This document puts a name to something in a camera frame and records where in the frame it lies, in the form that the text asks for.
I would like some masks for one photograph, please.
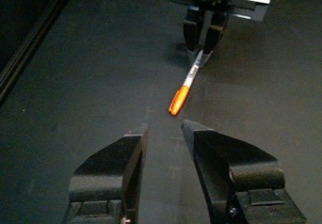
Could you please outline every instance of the marker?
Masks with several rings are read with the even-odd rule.
[[[196,76],[196,73],[198,73],[198,70],[199,70],[199,64],[200,64],[202,56],[203,56],[203,51],[200,51],[198,53],[195,62],[192,64],[190,72],[186,76],[183,85],[182,85],[180,89],[176,91],[175,98],[174,98],[172,103],[168,107],[168,112],[171,113],[171,115],[176,115],[178,112],[182,109],[182,106],[183,106],[183,103],[184,103],[184,100],[186,100],[186,96],[187,96],[190,87],[194,83],[194,79],[195,79],[195,76]]]

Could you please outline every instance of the black table surface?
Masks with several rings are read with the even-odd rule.
[[[139,223],[208,223],[184,119],[273,154],[309,223],[322,220],[321,0],[271,0],[262,23],[230,19],[172,117],[184,11],[166,0],[69,1],[0,109],[1,223],[60,223],[75,169],[142,123]]]

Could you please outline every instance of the metal bracket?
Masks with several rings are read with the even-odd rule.
[[[183,122],[183,135],[211,224],[306,223],[274,156],[190,120]]]
[[[80,165],[71,180],[63,223],[138,223],[146,144],[147,130],[142,126]]]
[[[262,22],[267,13],[270,0],[228,0],[227,14]]]

